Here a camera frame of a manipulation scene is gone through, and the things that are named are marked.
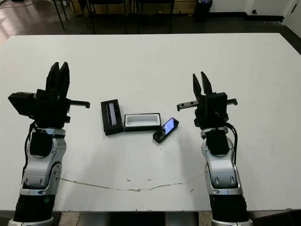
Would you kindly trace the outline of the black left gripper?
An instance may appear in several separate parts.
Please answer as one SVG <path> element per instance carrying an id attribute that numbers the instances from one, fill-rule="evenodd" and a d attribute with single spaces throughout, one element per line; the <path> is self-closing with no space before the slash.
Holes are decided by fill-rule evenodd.
<path id="1" fill-rule="evenodd" d="M 55 62 L 48 73 L 46 90 L 38 89 L 35 97 L 34 119 L 40 128 L 63 128 L 71 118 L 67 115 L 70 106 L 90 107 L 87 101 L 68 99 L 70 70 L 67 62 L 61 68 Z"/>

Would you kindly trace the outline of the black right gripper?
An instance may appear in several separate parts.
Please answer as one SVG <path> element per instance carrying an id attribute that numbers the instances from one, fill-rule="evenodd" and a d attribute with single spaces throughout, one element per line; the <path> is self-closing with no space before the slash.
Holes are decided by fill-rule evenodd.
<path id="1" fill-rule="evenodd" d="M 238 102 L 235 98 L 228 99 L 226 94 L 213 94 L 211 83 L 204 72 L 201 72 L 201 77 L 205 95 L 201 94 L 200 83 L 193 74 L 193 92 L 196 100 L 178 104 L 177 111 L 196 107 L 194 120 L 196 127 L 200 129 L 223 127 L 229 120 L 227 106 L 237 105 Z"/>

